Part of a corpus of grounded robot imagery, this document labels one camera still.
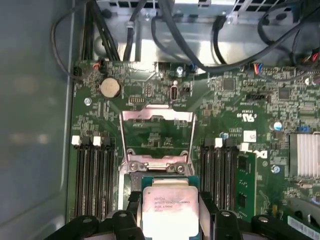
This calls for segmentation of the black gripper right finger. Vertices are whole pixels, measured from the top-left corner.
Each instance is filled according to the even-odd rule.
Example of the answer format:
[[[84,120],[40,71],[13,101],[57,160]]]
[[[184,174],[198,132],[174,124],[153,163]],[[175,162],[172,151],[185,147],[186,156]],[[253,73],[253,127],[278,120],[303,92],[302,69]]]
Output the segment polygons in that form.
[[[249,222],[230,210],[219,210],[209,192],[198,194],[199,238],[201,240],[298,240],[299,232],[267,215]]]

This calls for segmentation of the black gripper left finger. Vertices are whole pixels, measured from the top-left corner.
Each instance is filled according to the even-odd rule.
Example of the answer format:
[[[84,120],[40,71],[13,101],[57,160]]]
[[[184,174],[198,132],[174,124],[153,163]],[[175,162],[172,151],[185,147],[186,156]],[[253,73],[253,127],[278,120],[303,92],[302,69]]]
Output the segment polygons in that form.
[[[142,229],[137,216],[142,193],[133,191],[126,210],[115,211],[111,217],[99,221],[90,215],[79,216],[54,233],[47,240],[141,240]]]

